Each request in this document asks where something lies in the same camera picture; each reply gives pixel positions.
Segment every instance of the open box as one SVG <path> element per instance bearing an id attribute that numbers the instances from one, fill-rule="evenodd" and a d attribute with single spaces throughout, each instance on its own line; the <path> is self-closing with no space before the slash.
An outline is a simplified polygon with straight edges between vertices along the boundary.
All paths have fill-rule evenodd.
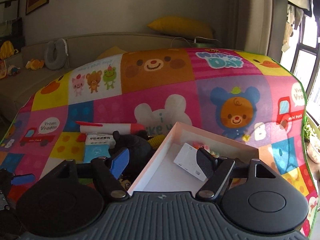
<path id="1" fill-rule="evenodd" d="M 245 163 L 249 163 L 252 158 L 259 158 L 257 148 L 177 122 L 128 193 L 191 191 L 195 195 L 206 180 L 202 182 L 173 162 L 183 144 L 192 145 L 193 142 L 206 144 L 220 156 L 239 158 Z"/>

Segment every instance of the window frame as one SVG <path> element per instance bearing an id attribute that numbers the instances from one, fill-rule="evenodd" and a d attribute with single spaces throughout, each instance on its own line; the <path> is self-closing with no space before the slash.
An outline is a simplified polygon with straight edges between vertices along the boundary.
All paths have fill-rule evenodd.
<path id="1" fill-rule="evenodd" d="M 294 58 L 293 58 L 293 62 L 292 62 L 292 66 L 291 66 L 290 72 L 293 74 L 294 71 L 296 70 L 300 51 L 304 51 L 304 52 L 307 52 L 307 53 L 310 53 L 310 54 L 316 56 L 316 60 L 315 60 L 314 66 L 313 66 L 311 77 L 310 77 L 309 83 L 307 85 L 307 89 L 305 91 L 306 92 L 306 96 L 307 96 L 307 102 L 308 102 L 308 99 L 310 97 L 311 91 L 312 91 L 313 86 L 314 86 L 315 81 L 316 81 L 317 74 L 319 72 L 320 45 L 319 45 L 319 41 L 318 40 L 317 40 L 315 48 L 303 44 L 305 24 L 306 24 L 306 17 L 304 16 L 303 19 L 302 19 L 302 22 L 300 24 L 298 43 L 297 43 L 297 47 L 296 47 L 296 51 L 295 51 L 295 54 L 294 54 Z M 317 33 L 319 33 L 319 31 L 320 31 L 319 30 L 319 26 L 320 26 L 320 24 L 317 23 Z M 316 125 L 319 126 L 318 121 L 316 121 L 316 119 L 308 111 L 307 111 L 307 113 L 312 118 L 312 120 L 316 123 Z"/>

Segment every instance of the cartoon truck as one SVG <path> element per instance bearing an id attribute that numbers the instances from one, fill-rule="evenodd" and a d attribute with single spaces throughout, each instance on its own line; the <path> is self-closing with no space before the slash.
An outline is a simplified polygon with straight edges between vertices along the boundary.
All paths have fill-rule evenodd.
<path id="1" fill-rule="evenodd" d="M 290 97 L 280 98 L 278 101 L 278 115 L 276 122 L 287 132 L 290 131 L 292 121 L 302 119 L 303 110 L 291 112 Z"/>
<path id="2" fill-rule="evenodd" d="M 37 135 L 34 136 L 37 128 L 30 128 L 20 141 L 20 146 L 24 146 L 28 142 L 40 142 L 40 146 L 46 146 L 53 141 L 54 135 Z"/>

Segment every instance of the black textured gripper pad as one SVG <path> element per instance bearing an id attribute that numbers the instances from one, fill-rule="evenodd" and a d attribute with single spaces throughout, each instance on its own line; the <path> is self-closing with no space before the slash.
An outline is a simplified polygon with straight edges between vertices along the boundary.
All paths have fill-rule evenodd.
<path id="1" fill-rule="evenodd" d="M 255 235 L 230 224 L 214 203 L 200 202 L 190 192 L 135 192 L 124 202 L 114 202 L 83 231 L 48 238 L 24 233 L 21 240 L 306 240 L 293 231 L 275 236 Z"/>

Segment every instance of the cartoon blanket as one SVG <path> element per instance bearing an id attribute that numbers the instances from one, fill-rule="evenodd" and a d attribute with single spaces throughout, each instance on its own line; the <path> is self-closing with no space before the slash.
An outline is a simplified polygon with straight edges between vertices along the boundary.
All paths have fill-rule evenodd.
<path id="1" fill-rule="evenodd" d="M 161 49 L 88 63 L 39 90 L 19 111 L 0 146 L 0 168 L 40 179 L 64 159 L 81 162 L 75 121 L 141 123 L 149 135 L 184 122 L 260 149 L 260 158 L 308 200 L 318 193 L 302 136 L 306 97 L 271 58 L 226 49 Z M 12 186 L 17 200 L 31 185 Z"/>

